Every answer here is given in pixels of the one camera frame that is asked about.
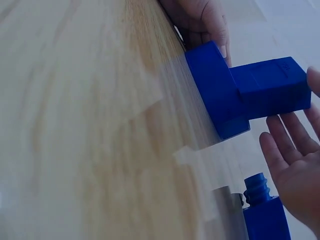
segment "blue plastic tool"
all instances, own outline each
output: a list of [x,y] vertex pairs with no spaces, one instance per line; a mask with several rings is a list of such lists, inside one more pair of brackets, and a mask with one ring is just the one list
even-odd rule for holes
[[270,196],[263,173],[244,180],[244,196],[250,207],[243,209],[250,240],[290,240],[283,204],[278,196]]
[[185,57],[221,140],[250,130],[251,119],[310,108],[307,75],[292,57],[229,68],[212,41]]

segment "palm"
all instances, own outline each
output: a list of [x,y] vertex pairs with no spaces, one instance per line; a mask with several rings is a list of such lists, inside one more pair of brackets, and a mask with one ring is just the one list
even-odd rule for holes
[[159,0],[187,49],[215,41],[231,65],[226,18],[217,0]]
[[[319,110],[312,105],[305,115],[320,136]],[[260,136],[261,148],[283,204],[296,218],[314,226],[320,216],[320,146],[294,113],[281,119],[284,125],[278,116],[267,118],[270,134]]]

